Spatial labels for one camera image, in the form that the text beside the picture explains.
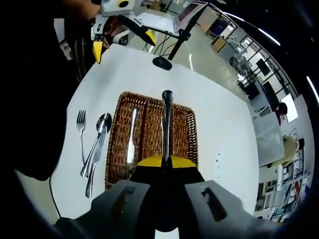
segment fork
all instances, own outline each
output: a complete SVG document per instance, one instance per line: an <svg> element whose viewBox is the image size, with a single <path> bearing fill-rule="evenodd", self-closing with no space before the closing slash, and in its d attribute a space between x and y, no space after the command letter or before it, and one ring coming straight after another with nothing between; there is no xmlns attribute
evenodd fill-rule
<svg viewBox="0 0 319 239"><path fill-rule="evenodd" d="M76 119L76 127L80 131L80 144L82 155L82 167L84 166L84 152L83 152L83 130L85 128L85 111L79 111L78 118Z"/></svg>

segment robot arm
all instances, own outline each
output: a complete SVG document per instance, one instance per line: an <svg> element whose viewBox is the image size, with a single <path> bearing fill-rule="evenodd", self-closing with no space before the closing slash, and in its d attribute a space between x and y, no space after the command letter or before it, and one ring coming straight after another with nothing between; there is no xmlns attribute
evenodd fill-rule
<svg viewBox="0 0 319 239"><path fill-rule="evenodd" d="M101 14L96 17L95 24L91 28L93 54L98 64L100 64L102 57L104 25L111 16L118 16L121 24L130 29L146 43L155 46L155 38L152 33L143 26L132 12L134 5L135 0L102 0Z"/></svg>

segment person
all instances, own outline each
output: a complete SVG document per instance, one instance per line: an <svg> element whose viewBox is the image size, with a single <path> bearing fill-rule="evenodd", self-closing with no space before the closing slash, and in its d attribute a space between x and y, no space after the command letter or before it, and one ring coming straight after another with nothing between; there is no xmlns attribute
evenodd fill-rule
<svg viewBox="0 0 319 239"><path fill-rule="evenodd" d="M9 115L23 126L15 127L19 143L13 167L26 176L46 180L53 173L63 147L67 107L77 88L73 72L60 49L54 18L70 17L92 21L100 6L90 0L55 0L41 5L21 3L23 22L19 36L23 49L12 71L14 89L9 97L14 106Z"/></svg>
<svg viewBox="0 0 319 239"><path fill-rule="evenodd" d="M288 113L287 105L281 102L277 107L272 108L272 110L276 113L279 125L281 125L282 117Z"/></svg>
<svg viewBox="0 0 319 239"><path fill-rule="evenodd" d="M298 150L302 150L305 146L305 139L300 138L295 140L292 136L284 136L284 151L285 155L283 158L271 163L268 167L274 167L283 165L284 167L288 166L294 158Z"/></svg>

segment floor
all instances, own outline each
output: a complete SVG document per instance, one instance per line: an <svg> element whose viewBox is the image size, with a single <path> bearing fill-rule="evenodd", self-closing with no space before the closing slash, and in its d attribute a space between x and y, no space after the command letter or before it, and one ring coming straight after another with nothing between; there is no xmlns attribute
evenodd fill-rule
<svg viewBox="0 0 319 239"><path fill-rule="evenodd" d="M154 14L165 15L173 18L173 15L162 13L159 11L152 11ZM155 38L157 46L164 40L165 35L155 32ZM178 50L173 59L173 63L181 64L199 74L215 81L224 88L231 91L233 94L249 103L247 96L238 87L236 81L238 79L237 72L223 59L221 59L211 48L211 39L201 32L199 27L194 27L191 31L191 37L188 41L184 42ZM165 49L176 42L176 39L170 38L165 42L162 53ZM144 48L144 42L138 37L133 37L128 47L142 50ZM157 48L148 46L147 49L150 53L154 53ZM165 53L168 54L172 50L169 48ZM22 174L18 175L26 190L27 195L33 202L39 212L50 222L55 223L58 219L57 212L55 210L54 203L52 201L49 189L48 180L45 182L39 182L32 178L25 177Z"/></svg>

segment metal utensil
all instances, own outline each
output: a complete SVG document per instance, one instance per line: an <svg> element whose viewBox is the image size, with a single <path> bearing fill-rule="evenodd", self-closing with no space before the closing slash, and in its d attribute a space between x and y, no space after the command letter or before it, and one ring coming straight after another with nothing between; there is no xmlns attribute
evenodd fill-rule
<svg viewBox="0 0 319 239"><path fill-rule="evenodd" d="M76 127L80 131L80 145L81 145L81 157L82 167L84 166L84 152L83 152L83 130L85 128L85 111L79 111L78 118L76 119Z"/></svg>
<svg viewBox="0 0 319 239"><path fill-rule="evenodd" d="M96 140L94 141L94 144L91 148L91 151L89 153L88 159L85 161L85 164L81 170L81 176L84 178L88 178L89 177L89 167L92 164L92 154L95 150L95 147L98 143L98 140L101 136L101 133L103 131L103 129L109 125L111 127L112 124L112 117L109 113L105 113L103 115L101 115L101 117L98 119L97 123L96 123L96 131L98 132L98 136L96 137Z"/></svg>
<svg viewBox="0 0 319 239"><path fill-rule="evenodd" d="M109 132L110 128L111 128L111 125L106 125L101 133L100 138L99 138L97 149L96 149L94 157L93 157L93 162L92 162L92 166L91 166L91 172L90 172L88 184L86 185L86 189L85 189L85 196L87 198L92 197L93 178L94 178L95 168L96 168L96 165L100 162L101 155L102 155L104 145L105 145L106 134Z"/></svg>
<svg viewBox="0 0 319 239"><path fill-rule="evenodd" d="M164 154L164 117L160 118L160 129L161 129L161 154Z"/></svg>
<svg viewBox="0 0 319 239"><path fill-rule="evenodd" d="M132 169L134 168L134 156L135 156L135 145L134 145L134 129L136 118L138 114L138 109L134 108L132 110L132 118L131 118L131 133L128 147L128 155L127 155L127 178L129 179Z"/></svg>
<svg viewBox="0 0 319 239"><path fill-rule="evenodd" d="M167 161L169 157L169 128L170 128L170 118L171 118L171 105L173 103L174 93L172 91L166 90L161 95L164 104L164 158Z"/></svg>

